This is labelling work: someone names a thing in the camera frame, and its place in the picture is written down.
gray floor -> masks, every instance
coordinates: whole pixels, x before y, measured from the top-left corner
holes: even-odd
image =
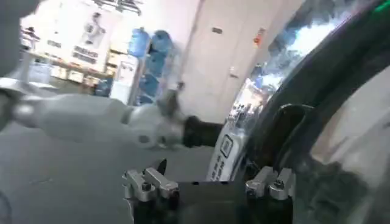
[[[122,173],[168,159],[166,176],[203,180],[211,148],[140,150],[120,142],[52,139],[11,124],[0,134],[0,191],[13,223],[128,223]],[[0,198],[0,215],[5,213]]]

poster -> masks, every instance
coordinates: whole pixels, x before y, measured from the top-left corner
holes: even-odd
[[[40,4],[34,19],[23,23],[36,27],[41,38],[36,52],[103,72],[114,28],[121,19],[119,12],[93,2],[50,0]]]
[[[121,15],[86,3],[81,3],[80,7],[85,11],[79,17],[78,32],[74,34],[77,41],[69,61],[102,72],[110,49],[111,35]]]

door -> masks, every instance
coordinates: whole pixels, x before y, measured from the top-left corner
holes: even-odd
[[[216,115],[223,82],[240,38],[248,0],[205,0],[183,69],[180,96],[186,114],[220,122]]]
[[[258,51],[260,29],[268,29],[281,0],[204,0],[187,51],[180,96],[186,114],[223,122]]]

blue water jug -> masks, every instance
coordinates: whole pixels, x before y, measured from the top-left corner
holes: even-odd
[[[155,96],[159,86],[158,80],[150,74],[143,75],[140,89],[149,96]]]
[[[150,103],[153,103],[153,100],[150,97],[147,97],[147,96],[144,96],[144,95],[140,95],[140,96],[137,97],[137,100],[136,100],[136,105],[137,106],[140,106],[140,105],[143,105],[143,104],[150,104]]]
[[[100,80],[99,83],[95,87],[94,95],[108,97],[111,93],[112,84],[113,84],[112,77],[107,77],[103,80]]]
[[[127,52],[137,58],[142,58],[149,44],[149,34],[143,28],[133,29],[132,38]]]
[[[152,37],[152,49],[167,54],[173,47],[172,39],[164,30],[158,30]]]
[[[160,52],[153,52],[146,60],[146,69],[155,77],[161,77],[165,64],[166,55]]]

metal clamp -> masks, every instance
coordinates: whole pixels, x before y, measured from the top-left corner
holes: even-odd
[[[276,178],[277,172],[272,167],[263,167],[253,180],[246,182],[246,191],[251,196],[260,198],[264,195],[266,187],[276,180]]]
[[[129,181],[130,186],[125,186],[125,198],[137,198],[139,201],[147,202],[156,197],[156,188],[147,182],[142,174],[136,170],[127,171],[123,178]]]
[[[147,168],[144,171],[146,181],[152,183],[160,189],[163,198],[171,198],[179,192],[179,185],[174,181],[169,181],[160,172],[154,168]]]
[[[276,200],[286,200],[295,185],[295,174],[283,168],[278,178],[269,186],[269,194]]]

